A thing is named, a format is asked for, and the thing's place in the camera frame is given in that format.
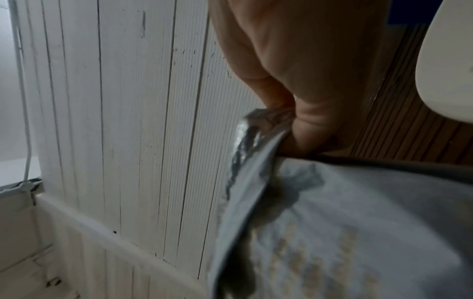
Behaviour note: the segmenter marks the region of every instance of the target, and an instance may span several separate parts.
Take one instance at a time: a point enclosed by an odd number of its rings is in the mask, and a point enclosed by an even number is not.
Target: hand
[[[354,140],[388,3],[209,0],[234,73],[266,107],[295,107],[282,154],[301,157]]]

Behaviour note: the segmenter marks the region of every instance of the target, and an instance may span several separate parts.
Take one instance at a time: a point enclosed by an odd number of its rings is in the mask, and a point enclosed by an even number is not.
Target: bag
[[[237,127],[210,297],[473,298],[471,169],[276,158],[293,118]]]

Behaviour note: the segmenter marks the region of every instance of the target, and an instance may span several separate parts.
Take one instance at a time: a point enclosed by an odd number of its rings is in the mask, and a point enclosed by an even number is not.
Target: baseboard
[[[192,277],[183,274],[172,265],[157,259],[137,246],[125,241],[107,229],[99,221],[68,207],[52,196],[42,193],[36,195],[38,206],[65,225],[84,234],[104,249],[109,250],[143,272],[179,287],[188,298],[206,298],[205,288]]]

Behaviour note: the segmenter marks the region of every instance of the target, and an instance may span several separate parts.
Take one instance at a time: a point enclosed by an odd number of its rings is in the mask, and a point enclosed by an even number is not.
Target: white wooden wall
[[[204,284],[232,133],[260,105],[226,64],[206,1],[17,6],[46,193]],[[183,297],[55,227],[84,298]]]

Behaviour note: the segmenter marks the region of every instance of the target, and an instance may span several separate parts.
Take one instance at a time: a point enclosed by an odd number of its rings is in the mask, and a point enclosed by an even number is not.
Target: scratch on wood
[[[143,18],[141,22],[141,38],[144,38],[146,34],[146,11],[143,11]]]

